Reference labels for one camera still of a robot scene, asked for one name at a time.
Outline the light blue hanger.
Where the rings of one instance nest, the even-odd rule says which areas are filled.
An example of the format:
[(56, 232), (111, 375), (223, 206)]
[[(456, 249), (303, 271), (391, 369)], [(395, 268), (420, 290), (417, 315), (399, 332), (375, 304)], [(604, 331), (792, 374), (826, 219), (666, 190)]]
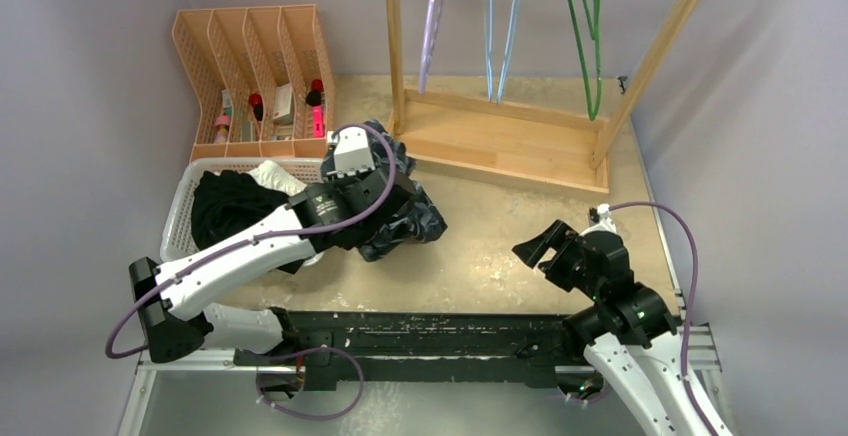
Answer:
[(494, 71), (493, 71), (493, 20), (494, 20), (494, 0), (483, 0), (483, 48), (484, 48), (484, 65), (487, 87), (487, 98), (493, 100), (494, 96)]
[(521, 4), (522, 4), (522, 0), (511, 0), (507, 34), (506, 34), (505, 46), (504, 46), (504, 54), (503, 54), (503, 60), (502, 60), (502, 66), (501, 66), (501, 71), (500, 71), (500, 75), (499, 75), (498, 90), (497, 90), (497, 96), (496, 96), (496, 102), (498, 104), (500, 104), (503, 100), (503, 96), (504, 96), (504, 92), (505, 92), (505, 88), (506, 88), (506, 81), (507, 81), (508, 75), (509, 75), (509, 70), (510, 70), (511, 60), (512, 60), (512, 54), (513, 54), (513, 48), (514, 48), (514, 43), (515, 43), (515, 32), (516, 32), (516, 28), (517, 28), (518, 19), (519, 19)]

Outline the green hanger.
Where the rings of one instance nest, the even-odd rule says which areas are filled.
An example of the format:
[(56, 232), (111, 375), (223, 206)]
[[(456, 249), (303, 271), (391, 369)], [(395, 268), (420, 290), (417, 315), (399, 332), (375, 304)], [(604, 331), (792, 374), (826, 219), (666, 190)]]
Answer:
[(602, 0), (566, 0), (590, 121), (599, 115), (602, 98)]

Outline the white shorts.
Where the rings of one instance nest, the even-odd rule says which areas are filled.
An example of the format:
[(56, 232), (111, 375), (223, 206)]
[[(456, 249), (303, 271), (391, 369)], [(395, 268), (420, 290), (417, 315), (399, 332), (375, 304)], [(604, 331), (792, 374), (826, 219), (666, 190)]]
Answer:
[(307, 184), (297, 179), (274, 161), (266, 160), (247, 172), (261, 187), (292, 196), (303, 191)]

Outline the black patterned shorts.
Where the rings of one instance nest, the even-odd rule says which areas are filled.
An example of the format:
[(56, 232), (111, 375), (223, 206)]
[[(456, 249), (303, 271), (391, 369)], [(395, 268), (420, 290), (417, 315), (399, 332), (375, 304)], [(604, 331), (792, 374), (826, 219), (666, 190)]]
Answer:
[(333, 178), (329, 177), (328, 171), (332, 169), (332, 161), (328, 149), (321, 166), (322, 178), (329, 190), (331, 201), (336, 204), (340, 214), (330, 219), (328, 224), (333, 227), (331, 232), (310, 238), (315, 249), (318, 251), (333, 247), (345, 250), (355, 249), (365, 261), (373, 262), (385, 257), (400, 244), (421, 244), (438, 240), (447, 230), (448, 225), (423, 186), (412, 179), (416, 161), (407, 155), (406, 146), (394, 140), (375, 120), (359, 125), (364, 125), (368, 129), (375, 169), (387, 170), (390, 182), (395, 179), (397, 172), (402, 172), (409, 177), (416, 189), (416, 201), (406, 216), (388, 229), (378, 231), (374, 235), (365, 235), (357, 230), (346, 230), (346, 227), (354, 224), (358, 218), (345, 218), (346, 211), (341, 206), (339, 195), (331, 186)]

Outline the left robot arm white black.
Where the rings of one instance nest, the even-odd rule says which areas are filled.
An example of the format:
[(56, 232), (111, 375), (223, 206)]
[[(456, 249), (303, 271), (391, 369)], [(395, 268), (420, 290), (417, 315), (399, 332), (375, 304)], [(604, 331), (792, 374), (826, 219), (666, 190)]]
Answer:
[(146, 349), (155, 363), (201, 348), (235, 348), (284, 365), (298, 338), (281, 309), (245, 310), (219, 297), (278, 267), (297, 271), (333, 247), (359, 247), (410, 209), (413, 181), (382, 169), (313, 183), (260, 222), (205, 250), (158, 263), (142, 257), (128, 268)]

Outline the peach plastic file organizer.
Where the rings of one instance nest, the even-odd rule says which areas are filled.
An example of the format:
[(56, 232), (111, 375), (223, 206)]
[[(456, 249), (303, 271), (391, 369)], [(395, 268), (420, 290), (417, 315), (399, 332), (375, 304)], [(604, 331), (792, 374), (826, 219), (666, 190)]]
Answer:
[[(335, 81), (319, 13), (314, 4), (182, 9), (171, 30), (177, 54), (199, 104), (190, 158), (318, 158), (324, 138), (313, 137), (307, 96), (321, 95), (326, 130), (335, 126)], [(294, 122), (272, 122), (275, 90), (294, 93)], [(262, 122), (248, 105), (258, 92)], [(233, 109), (229, 140), (213, 143), (213, 123), (224, 106)]]

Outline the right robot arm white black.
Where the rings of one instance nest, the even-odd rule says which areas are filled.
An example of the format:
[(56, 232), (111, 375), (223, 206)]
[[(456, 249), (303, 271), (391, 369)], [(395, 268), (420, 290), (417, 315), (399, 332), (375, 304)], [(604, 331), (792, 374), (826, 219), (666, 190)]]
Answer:
[(610, 217), (582, 232), (556, 220), (512, 252), (556, 287), (591, 300), (565, 319), (563, 353), (593, 366), (645, 434), (731, 434), (690, 371), (686, 339), (665, 300), (636, 281)]

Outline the white plastic basket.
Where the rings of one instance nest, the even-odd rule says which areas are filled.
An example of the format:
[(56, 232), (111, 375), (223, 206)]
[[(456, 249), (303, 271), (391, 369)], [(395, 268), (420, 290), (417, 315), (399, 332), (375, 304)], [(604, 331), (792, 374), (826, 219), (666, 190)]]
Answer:
[(194, 191), (201, 177), (210, 172), (219, 175), (222, 171), (246, 173), (263, 161), (271, 160), (307, 185), (322, 181), (320, 158), (263, 158), (263, 157), (220, 157), (202, 158), (190, 163), (177, 185), (170, 212), (162, 232), (160, 258), (165, 261), (178, 260), (198, 251), (191, 235), (191, 209)]

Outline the plain black shorts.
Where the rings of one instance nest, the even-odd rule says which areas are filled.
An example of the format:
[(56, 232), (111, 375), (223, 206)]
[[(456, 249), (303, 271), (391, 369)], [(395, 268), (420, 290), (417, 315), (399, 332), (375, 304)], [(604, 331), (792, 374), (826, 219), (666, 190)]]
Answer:
[(194, 191), (191, 209), (191, 235), (197, 249), (207, 249), (259, 223), (290, 197), (259, 186), (246, 173), (206, 172)]

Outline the lilac hanger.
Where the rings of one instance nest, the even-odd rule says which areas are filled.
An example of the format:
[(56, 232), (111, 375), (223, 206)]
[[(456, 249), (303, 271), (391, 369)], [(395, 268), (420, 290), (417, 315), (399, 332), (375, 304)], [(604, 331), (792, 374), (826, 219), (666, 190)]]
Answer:
[(427, 0), (427, 11), (419, 59), (418, 92), (426, 92), (444, 0)]

